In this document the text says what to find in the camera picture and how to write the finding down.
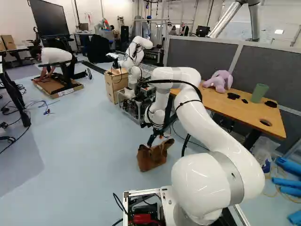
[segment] pink stuffed animal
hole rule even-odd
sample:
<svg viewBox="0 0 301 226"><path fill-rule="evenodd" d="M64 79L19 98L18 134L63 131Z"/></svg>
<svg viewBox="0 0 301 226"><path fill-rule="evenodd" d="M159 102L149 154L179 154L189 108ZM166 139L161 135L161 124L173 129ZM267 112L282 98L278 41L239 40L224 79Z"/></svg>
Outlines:
<svg viewBox="0 0 301 226"><path fill-rule="evenodd" d="M233 77L228 71L216 71L211 79L203 83L203 87L208 88L210 86L215 86L216 92L224 93L225 88L229 90L233 83Z"/></svg>

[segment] cubicle divider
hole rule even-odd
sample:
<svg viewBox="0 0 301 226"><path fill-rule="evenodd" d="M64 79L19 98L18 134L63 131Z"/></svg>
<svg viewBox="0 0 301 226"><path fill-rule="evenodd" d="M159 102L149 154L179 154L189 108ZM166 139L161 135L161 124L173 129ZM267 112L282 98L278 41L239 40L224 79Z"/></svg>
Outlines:
<svg viewBox="0 0 301 226"><path fill-rule="evenodd" d="M233 88L252 93L257 83L269 86L265 97L280 104L287 139L285 153L301 137L301 49L277 48L249 41L168 36L164 65L192 67L203 80L217 70L232 73Z"/></svg>

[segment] white robotic arm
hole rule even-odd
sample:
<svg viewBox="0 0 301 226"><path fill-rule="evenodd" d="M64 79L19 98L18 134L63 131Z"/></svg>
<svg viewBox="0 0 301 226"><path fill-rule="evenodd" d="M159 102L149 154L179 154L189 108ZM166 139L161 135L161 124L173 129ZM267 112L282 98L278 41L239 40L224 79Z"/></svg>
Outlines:
<svg viewBox="0 0 301 226"><path fill-rule="evenodd" d="M199 87L200 74L193 68L159 67L152 80L181 80ZM172 169L175 198L186 214L199 225L213 223L222 209L258 196L264 174L256 159L208 115L195 89L185 83L158 83L156 101L147 108L145 121L160 128L171 88L181 92L174 100L177 116L209 153L181 158Z"/></svg>
<svg viewBox="0 0 301 226"><path fill-rule="evenodd" d="M150 40L136 36L127 48L127 58L122 63L122 67L126 68L127 71L131 73L128 77L130 88L135 89L137 80L142 77L142 71L138 65L144 57L143 48L151 49L152 47L153 44Z"/></svg>

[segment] green cup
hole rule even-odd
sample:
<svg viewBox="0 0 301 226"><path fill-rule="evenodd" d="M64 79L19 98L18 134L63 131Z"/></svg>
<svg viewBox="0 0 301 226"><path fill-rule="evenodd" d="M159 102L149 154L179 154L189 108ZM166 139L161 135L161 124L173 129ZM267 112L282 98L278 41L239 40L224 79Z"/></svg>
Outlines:
<svg viewBox="0 0 301 226"><path fill-rule="evenodd" d="M252 93L251 102L259 103L268 90L269 87L267 85L258 83Z"/></svg>

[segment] cart wheel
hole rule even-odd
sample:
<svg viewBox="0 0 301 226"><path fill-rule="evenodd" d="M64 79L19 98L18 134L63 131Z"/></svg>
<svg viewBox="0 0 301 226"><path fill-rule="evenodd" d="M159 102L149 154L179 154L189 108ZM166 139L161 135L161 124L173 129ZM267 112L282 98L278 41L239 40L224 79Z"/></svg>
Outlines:
<svg viewBox="0 0 301 226"><path fill-rule="evenodd" d="M14 137L10 137L10 138L8 139L8 142L9 142L10 144L14 143L15 141L16 141L16 138L14 138Z"/></svg>

